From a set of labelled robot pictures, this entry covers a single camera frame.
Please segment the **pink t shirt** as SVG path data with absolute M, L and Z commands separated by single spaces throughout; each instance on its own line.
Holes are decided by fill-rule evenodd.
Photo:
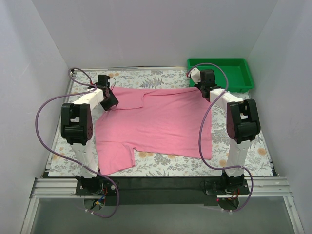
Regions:
M 210 103 L 197 88 L 116 87 L 113 93 L 119 104 L 95 123 L 102 174 L 133 167 L 134 151 L 211 159 Z

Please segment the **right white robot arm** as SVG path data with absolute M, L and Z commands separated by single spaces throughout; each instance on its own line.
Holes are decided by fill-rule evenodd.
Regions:
M 213 70 L 192 69 L 188 77 L 195 83 L 204 99 L 226 112 L 226 130 L 230 138 L 229 157 L 222 169 L 220 187 L 227 194 L 244 185 L 244 165 L 247 151 L 260 133 L 260 121 L 256 101 L 234 96 L 215 82 Z

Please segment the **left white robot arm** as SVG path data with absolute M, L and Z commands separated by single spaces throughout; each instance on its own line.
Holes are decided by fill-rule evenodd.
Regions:
M 95 91 L 83 95 L 72 103 L 64 103 L 61 107 L 61 136 L 71 145 L 77 160 L 82 163 L 79 177 L 91 178 L 87 183 L 87 189 L 93 195 L 100 194 L 104 184 L 95 178 L 99 166 L 94 160 L 90 143 L 94 132 L 92 110 L 101 105 L 104 111 L 108 111 L 118 105 L 118 100 L 110 87 L 110 79 L 108 75 L 98 75 Z

